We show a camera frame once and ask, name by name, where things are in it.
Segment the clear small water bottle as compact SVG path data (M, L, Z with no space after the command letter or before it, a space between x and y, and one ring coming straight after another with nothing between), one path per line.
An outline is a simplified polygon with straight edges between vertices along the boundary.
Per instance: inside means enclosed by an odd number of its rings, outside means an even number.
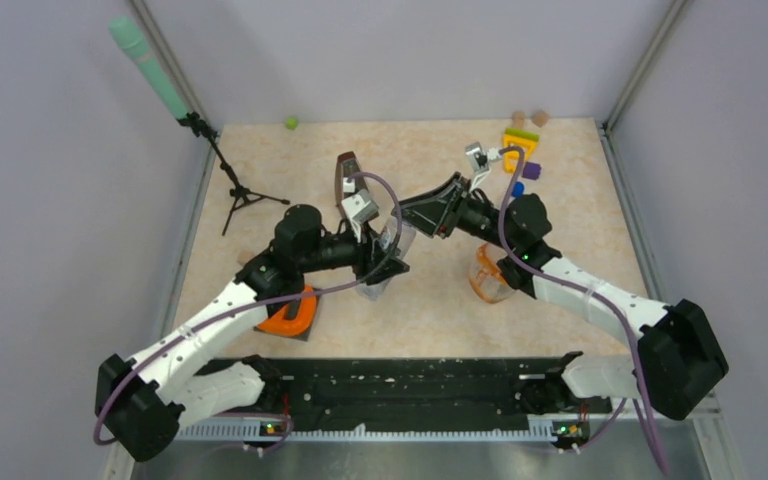
M390 244L392 243L392 240L395 238L395 235L397 233L397 228L398 228L397 219L395 216L391 216L385 223L385 226L382 229L380 238L378 240L380 247L384 251L387 251ZM410 249L416 237L416 234L417 234L417 231L412 226L410 226L407 223L402 224L401 236L396 242L396 245L397 245L397 250L395 252L396 259L399 259L399 260L404 259L404 257L406 256L408 250ZM355 288L355 291L360 296L366 298L367 300L375 301L383 294L383 292L386 290L386 288L388 287L391 281L392 281L392 277L385 279L382 282L374 285L360 284Z

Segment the orange juice bottle yellow cap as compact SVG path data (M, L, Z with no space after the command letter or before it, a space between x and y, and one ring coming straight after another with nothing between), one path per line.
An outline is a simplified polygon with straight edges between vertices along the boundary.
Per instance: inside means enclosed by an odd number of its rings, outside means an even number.
M486 303L502 302L516 292L508 285L497 265L505 257L506 253L501 248L490 243L484 243L476 249L468 281L474 293Z

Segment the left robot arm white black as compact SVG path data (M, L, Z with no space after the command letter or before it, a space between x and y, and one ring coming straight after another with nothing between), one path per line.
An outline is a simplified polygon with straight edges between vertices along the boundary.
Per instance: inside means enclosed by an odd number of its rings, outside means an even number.
M315 298L305 274L349 267L353 281L325 289L336 293L375 285L409 270L397 257L404 231L403 208L393 209L395 230L386 246L366 214L373 203L353 196L344 231L328 232L312 205L290 207L275 225L269 246L246 263L220 293L167 336L124 359L108 357L99 367L92 438L120 444L144 462L159 455L178 433L239 407L268 413L279 404L280 386L267 377L258 356L215 373L200 369L234 339L254 330L295 300Z

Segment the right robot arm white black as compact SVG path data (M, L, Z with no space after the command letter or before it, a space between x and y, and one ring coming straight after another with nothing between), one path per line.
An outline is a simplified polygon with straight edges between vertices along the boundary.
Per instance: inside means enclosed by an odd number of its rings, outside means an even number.
M546 385L554 409L572 412L589 397L624 397L683 420L727 375L728 362L701 306L632 294L576 266L545 241L552 224L538 195L494 205L469 187L456 173L401 200L395 210L430 238L461 230L502 249L498 265L512 289L559 306L629 346L626 356L580 355L564 366Z

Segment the blue cap labelled bottle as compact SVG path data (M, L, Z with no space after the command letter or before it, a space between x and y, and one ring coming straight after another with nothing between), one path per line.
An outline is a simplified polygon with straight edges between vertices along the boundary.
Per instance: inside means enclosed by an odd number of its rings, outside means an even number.
M516 182L511 190L510 196L512 198L518 198L525 194L525 184L522 182Z

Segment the brown wooden metronome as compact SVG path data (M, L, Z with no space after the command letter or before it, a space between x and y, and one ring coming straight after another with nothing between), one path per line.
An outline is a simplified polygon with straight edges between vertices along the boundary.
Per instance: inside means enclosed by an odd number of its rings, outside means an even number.
M344 198L349 197L349 194L345 194L343 191L343 180L348 178L351 174L360 172L361 170L362 168L354 151L347 151L337 156L334 187L335 206L343 218L346 217L346 214L343 210L341 201Z

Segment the purple cube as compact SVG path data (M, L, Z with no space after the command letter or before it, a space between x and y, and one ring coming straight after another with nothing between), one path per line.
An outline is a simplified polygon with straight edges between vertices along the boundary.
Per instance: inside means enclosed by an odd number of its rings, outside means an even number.
M534 162L526 162L523 171L522 171L522 177L528 180L538 180L542 174L542 166L538 163Z

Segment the yellow triangular toy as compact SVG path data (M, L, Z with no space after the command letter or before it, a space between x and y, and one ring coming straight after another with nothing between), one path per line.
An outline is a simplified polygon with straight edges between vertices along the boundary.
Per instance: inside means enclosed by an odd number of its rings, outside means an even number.
M505 151L503 156L503 169L506 173L513 174L519 162L519 153L512 150L512 147L519 148L524 154L525 160L529 160L536 150L540 140L538 133L529 132L516 127L508 127L504 130L502 136L502 147Z

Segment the tan wooden block left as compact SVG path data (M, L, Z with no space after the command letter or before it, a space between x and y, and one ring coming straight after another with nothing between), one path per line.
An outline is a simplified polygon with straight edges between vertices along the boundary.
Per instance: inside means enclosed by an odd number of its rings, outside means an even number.
M524 111L517 110L512 113L511 116L511 126L518 130L524 130L526 125L527 117Z

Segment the tan wooden block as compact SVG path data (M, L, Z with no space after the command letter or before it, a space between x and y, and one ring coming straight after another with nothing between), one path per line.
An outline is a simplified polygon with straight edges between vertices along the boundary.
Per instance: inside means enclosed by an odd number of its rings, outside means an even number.
M532 114L531 123L537 128L543 128L550 119L551 116L545 110L540 109Z
M517 110L512 113L511 116L511 126L518 130L524 130L526 125L527 117L524 111Z

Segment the tan wooden block right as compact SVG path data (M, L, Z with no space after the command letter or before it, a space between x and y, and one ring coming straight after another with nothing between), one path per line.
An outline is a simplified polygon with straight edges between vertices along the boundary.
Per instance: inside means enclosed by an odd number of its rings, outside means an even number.
M532 114L531 123L537 128L543 128L550 119L551 116L545 110L540 109Z

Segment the black tripod microphone stand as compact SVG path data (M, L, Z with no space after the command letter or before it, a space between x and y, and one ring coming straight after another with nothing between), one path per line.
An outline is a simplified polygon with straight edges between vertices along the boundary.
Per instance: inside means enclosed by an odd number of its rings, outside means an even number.
M229 195L232 197L233 202L229 208L221 235L227 234L231 220L234 214L251 205L264 200L270 200L277 202L281 205L289 206L291 201L285 198L279 198L263 193L255 192L246 187L239 179L234 168L227 161L225 155L222 153L219 147L219 133L215 130L204 118L202 118L197 112L188 112L182 118L177 119L177 123L188 128L196 137L201 137L207 140L213 153L219 160L220 169L227 175L232 187L229 189Z

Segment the small green cube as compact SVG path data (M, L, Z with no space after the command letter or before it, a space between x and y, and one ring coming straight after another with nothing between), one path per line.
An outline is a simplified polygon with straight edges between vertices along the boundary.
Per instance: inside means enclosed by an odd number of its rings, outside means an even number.
M284 127L290 131L294 131L299 126L299 120L295 116L289 116L284 121Z

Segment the mint green microphone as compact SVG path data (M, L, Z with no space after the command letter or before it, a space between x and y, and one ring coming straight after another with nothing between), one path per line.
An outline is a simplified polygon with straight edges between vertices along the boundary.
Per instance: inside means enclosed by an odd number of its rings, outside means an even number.
M108 23L108 31L116 45L136 65L175 121L179 124L185 122L190 110L137 24L127 16L119 16Z

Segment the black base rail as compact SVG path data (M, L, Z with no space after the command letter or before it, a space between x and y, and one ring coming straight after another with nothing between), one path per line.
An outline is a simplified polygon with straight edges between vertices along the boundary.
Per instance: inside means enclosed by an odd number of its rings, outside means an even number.
M608 414L603 397L562 386L564 357L300 359L249 357L266 386L234 414L284 414L302 432L524 431L540 415Z

